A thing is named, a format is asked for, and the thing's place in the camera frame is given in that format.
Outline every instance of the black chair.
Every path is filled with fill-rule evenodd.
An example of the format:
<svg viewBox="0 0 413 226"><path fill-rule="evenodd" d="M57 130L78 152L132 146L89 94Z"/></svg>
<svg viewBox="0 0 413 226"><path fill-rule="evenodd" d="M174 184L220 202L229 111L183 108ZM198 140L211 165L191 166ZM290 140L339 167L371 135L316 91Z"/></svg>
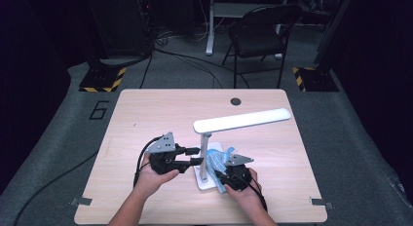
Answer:
<svg viewBox="0 0 413 226"><path fill-rule="evenodd" d="M280 87L289 34L301 12L301 7L296 4L266 6L246 13L236 25L230 27L231 45L222 65L227 57L234 57L234 88L237 87L238 75L276 69L280 70L277 88ZM276 32L277 24L281 25L279 34ZM280 67L238 72L237 57L261 57L262 61L266 56L276 54L282 55Z"/></svg>

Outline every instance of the light blue object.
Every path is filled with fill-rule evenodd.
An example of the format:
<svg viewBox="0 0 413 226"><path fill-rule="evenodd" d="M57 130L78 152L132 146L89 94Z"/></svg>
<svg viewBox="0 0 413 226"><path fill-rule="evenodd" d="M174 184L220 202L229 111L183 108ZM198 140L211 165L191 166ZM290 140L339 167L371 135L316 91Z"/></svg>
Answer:
<svg viewBox="0 0 413 226"><path fill-rule="evenodd" d="M215 181L216 187L221 194L226 193L225 187L215 175L215 171L218 170L226 174L225 171L227 170L227 167L224 164L230 159L233 151L235 151L234 147L228 148L227 152L222 152L215 149L206 151L206 170L212 177L213 181Z"/></svg>

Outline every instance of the table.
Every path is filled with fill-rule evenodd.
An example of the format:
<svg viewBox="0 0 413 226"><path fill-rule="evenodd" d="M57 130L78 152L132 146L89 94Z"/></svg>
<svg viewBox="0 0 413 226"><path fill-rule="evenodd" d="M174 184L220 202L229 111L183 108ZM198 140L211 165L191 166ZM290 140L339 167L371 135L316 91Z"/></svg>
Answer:
<svg viewBox="0 0 413 226"><path fill-rule="evenodd" d="M247 12L268 6L268 4L238 4L238 3L215 3L214 0L209 0L209 35L206 43L206 55L211 56L214 40L214 24L213 18L242 18ZM280 26L276 27L276 31L280 31Z"/></svg>
<svg viewBox="0 0 413 226"><path fill-rule="evenodd" d="M232 105L232 98L241 104ZM75 222L106 224L132 189L136 161L153 137L173 132L181 146L200 144L193 130L197 120L286 108L291 119L235 131L216 132L209 142L253 158L270 215L279 223L323 222L320 199L303 141L283 90L124 90L119 96L96 157ZM247 217L227 194L199 190L193 168L166 183L146 203L141 224L246 224Z"/></svg>

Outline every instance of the lamp base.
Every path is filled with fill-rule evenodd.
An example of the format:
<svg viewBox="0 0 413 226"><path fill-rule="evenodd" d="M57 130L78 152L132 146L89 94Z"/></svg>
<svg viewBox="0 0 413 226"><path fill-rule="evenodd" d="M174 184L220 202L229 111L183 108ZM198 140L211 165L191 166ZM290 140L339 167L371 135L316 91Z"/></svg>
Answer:
<svg viewBox="0 0 413 226"><path fill-rule="evenodd" d="M219 142L211 142L207 145L207 149L215 149L218 151L223 152L221 143ZM199 158L200 155L193 155L192 158ZM200 188L200 190L208 190L208 189L212 189L216 187L215 181L213 181L212 176L209 175L208 172L206 172L206 176L207 176L207 181L203 182L201 180L201 167L200 166L194 166L194 172L195 172L195 178L197 179L197 183L198 183L198 188Z"/></svg>

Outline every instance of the gray carpet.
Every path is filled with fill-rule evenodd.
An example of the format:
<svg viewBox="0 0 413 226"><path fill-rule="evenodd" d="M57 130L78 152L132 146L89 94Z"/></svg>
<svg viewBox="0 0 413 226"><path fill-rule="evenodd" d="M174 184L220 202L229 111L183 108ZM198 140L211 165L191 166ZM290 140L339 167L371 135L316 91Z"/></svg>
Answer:
<svg viewBox="0 0 413 226"><path fill-rule="evenodd" d="M313 66L320 38L318 29L294 27L282 76L282 89L289 97L321 194L335 206L320 225L413 225L412 209L388 181L394 176L393 170L365 132L334 74L339 93L301 93L295 83L292 67ZM229 45L227 34L216 35L213 56L205 56L206 42L176 37L169 38L165 46L156 47L220 64ZM98 150L119 93L139 88L148 61L128 67L114 93L78 92L88 66L80 64L68 69L72 83L66 99L0 197L0 225L13 225L24 203L36 191ZM274 61L277 60L267 57L264 64ZM228 60L226 66L231 67L231 63ZM142 88L220 88L211 74L222 88L232 88L232 73L227 69L154 52ZM277 76L278 72L266 72L245 75L245 79L251 88L271 89ZM241 78L239 88L246 88ZM97 103L106 108L106 113L102 120L90 120ZM75 225L76 207L69 202L82 196L93 164L94 157L41 191L24 210L18 225Z"/></svg>

